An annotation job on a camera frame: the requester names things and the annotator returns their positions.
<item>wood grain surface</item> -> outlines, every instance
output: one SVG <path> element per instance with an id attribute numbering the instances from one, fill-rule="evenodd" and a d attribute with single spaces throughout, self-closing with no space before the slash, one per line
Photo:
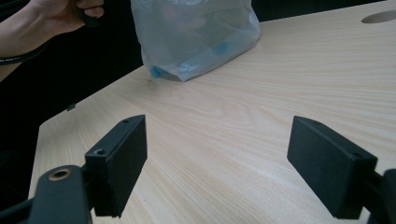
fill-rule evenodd
<path id="1" fill-rule="evenodd" d="M 287 160 L 294 116 L 320 121 L 396 168 L 395 1 L 261 23 L 254 49 L 187 82 L 146 67 L 40 127 L 30 197 L 49 169 L 145 114 L 148 160 L 121 218 L 94 223 L 366 223 L 331 216 Z"/>

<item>plastic bag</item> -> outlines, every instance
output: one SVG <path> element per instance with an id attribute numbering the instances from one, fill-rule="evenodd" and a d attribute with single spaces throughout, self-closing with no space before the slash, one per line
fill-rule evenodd
<path id="1" fill-rule="evenodd" d="M 203 75 L 253 48 L 251 0 L 131 0 L 143 64 L 154 77 Z"/>

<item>translucent plastic bag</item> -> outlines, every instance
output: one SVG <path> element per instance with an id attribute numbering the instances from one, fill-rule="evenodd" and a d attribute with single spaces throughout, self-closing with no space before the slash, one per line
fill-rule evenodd
<path id="1" fill-rule="evenodd" d="M 203 75 L 253 48 L 251 0 L 131 0 L 143 64 L 154 77 Z"/>

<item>light wood tabletop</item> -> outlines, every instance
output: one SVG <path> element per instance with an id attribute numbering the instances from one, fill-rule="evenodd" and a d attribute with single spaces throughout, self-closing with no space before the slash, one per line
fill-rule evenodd
<path id="1" fill-rule="evenodd" d="M 366 209 L 332 217 L 287 152 L 300 116 L 377 156 L 379 174 L 396 168 L 396 20 L 362 22 L 390 10 L 396 1 L 262 22 L 255 48 L 186 82 L 136 69 L 40 126 L 30 197 L 45 172 L 82 166 L 144 114 L 148 159 L 125 211 L 94 223 L 366 223 Z"/>

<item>human arm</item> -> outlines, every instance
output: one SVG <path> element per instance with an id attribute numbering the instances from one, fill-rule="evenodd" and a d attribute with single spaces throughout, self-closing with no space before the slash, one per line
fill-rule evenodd
<path id="1" fill-rule="evenodd" d="M 103 16 L 103 3 L 104 0 L 31 0 L 0 23 L 0 59 L 30 52 L 56 35 L 82 27 L 81 8 L 88 16 Z M 0 65 L 0 81 L 19 65 Z"/>

